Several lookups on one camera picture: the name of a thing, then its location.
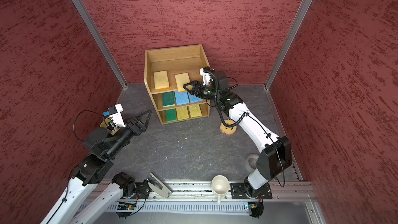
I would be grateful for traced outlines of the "dark green sponge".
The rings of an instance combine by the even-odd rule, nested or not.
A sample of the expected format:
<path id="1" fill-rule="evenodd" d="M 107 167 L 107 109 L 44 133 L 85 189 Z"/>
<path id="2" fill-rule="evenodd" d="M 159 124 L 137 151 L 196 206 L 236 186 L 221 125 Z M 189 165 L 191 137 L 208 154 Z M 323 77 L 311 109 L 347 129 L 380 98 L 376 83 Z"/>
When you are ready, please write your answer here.
<path id="1" fill-rule="evenodd" d="M 174 94 L 174 92 L 162 93 L 162 106 L 163 107 L 175 106 L 175 94 Z"/>

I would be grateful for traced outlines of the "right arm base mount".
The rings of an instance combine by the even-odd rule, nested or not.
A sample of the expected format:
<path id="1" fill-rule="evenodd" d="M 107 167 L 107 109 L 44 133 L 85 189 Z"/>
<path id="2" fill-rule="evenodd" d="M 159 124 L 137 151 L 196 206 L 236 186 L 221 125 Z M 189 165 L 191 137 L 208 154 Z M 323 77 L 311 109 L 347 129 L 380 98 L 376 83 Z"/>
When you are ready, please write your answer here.
<path id="1" fill-rule="evenodd" d="M 232 199 L 248 199 L 248 200 L 270 200 L 273 198 L 270 185 L 264 184 L 259 189 L 253 189 L 248 182 L 230 183 Z"/>

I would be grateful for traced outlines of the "yellow smiley face sponge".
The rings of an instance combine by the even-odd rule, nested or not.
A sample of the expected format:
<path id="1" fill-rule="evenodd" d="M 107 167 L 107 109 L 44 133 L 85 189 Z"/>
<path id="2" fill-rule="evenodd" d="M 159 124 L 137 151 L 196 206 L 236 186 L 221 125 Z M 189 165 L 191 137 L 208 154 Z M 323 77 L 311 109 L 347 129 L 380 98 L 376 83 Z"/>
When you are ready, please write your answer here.
<path id="1" fill-rule="evenodd" d="M 233 120 L 231 120 L 231 119 L 226 119 L 225 120 L 225 123 L 227 123 L 227 124 L 233 124 L 234 123 L 234 121 Z M 226 127 L 223 123 L 221 123 L 221 125 L 220 125 L 220 131 L 223 133 L 223 134 L 225 134 L 225 135 L 232 135 L 232 134 L 234 134 L 235 132 L 236 132 L 236 129 L 237 129 L 237 126 L 234 126 L 234 127 Z"/>

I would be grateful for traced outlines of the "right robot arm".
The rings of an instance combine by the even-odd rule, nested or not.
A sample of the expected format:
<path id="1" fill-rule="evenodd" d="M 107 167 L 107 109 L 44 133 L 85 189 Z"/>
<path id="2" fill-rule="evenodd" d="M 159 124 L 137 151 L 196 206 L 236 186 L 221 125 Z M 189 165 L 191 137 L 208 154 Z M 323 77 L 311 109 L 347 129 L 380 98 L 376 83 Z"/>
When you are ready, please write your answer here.
<path id="1" fill-rule="evenodd" d="M 244 192 L 254 198 L 260 189 L 282 174 L 292 165 L 291 141 L 269 130 L 249 110 L 244 101 L 231 91 L 224 72 L 215 72 L 210 67 L 200 69 L 203 81 L 183 83 L 183 88 L 202 100 L 214 102 L 221 123 L 227 128 L 240 126 L 259 150 L 257 168 L 244 180 Z"/>

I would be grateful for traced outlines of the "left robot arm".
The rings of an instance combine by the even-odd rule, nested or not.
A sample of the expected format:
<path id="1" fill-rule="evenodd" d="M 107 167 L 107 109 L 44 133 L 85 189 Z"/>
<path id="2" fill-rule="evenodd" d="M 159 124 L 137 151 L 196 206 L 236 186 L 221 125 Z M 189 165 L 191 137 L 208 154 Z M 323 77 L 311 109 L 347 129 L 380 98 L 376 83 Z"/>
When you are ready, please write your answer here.
<path id="1" fill-rule="evenodd" d="M 83 144 L 90 152 L 73 169 L 64 192 L 42 220 L 43 224 L 92 224 L 117 200 L 138 200 L 139 190 L 134 178 L 121 172 L 114 176 L 95 200 L 79 211 L 86 198 L 113 166 L 116 155 L 133 137 L 148 129 L 151 114 L 151 110 L 140 113 L 128 120 L 115 134 L 111 134 L 107 128 L 100 127 L 88 135 Z"/>

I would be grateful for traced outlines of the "bright green sponge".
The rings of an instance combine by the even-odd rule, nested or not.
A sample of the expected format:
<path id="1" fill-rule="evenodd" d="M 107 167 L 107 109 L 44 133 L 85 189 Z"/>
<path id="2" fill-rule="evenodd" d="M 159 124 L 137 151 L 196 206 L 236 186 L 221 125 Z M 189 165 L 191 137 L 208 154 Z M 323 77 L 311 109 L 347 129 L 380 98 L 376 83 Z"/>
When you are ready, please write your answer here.
<path id="1" fill-rule="evenodd" d="M 166 122 L 177 121 L 177 113 L 175 109 L 165 111 Z"/>

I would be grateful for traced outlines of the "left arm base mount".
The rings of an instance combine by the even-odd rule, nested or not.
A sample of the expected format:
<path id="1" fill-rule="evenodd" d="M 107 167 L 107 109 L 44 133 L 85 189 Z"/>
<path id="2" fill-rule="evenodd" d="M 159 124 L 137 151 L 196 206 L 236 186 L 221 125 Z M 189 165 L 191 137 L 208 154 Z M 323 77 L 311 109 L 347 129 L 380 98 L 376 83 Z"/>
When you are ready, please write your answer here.
<path id="1" fill-rule="evenodd" d="M 122 199 L 148 199 L 150 192 L 151 188 L 147 180 L 142 183 L 129 183 L 123 189 Z"/>

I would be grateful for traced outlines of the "light blue sponge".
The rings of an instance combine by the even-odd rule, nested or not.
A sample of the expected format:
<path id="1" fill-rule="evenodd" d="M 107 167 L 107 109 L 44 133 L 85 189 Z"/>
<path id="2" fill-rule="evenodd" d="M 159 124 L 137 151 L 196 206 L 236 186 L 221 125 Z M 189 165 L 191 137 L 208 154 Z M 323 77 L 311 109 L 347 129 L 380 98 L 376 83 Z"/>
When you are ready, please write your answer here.
<path id="1" fill-rule="evenodd" d="M 188 93 L 186 91 L 184 92 L 175 91 L 174 94 L 175 94 L 176 105 L 185 105 L 190 103 Z"/>
<path id="2" fill-rule="evenodd" d="M 202 102 L 202 100 L 203 100 L 203 99 L 201 99 L 195 95 L 191 95 L 191 94 L 188 94 L 188 97 L 189 97 L 190 103 Z"/>

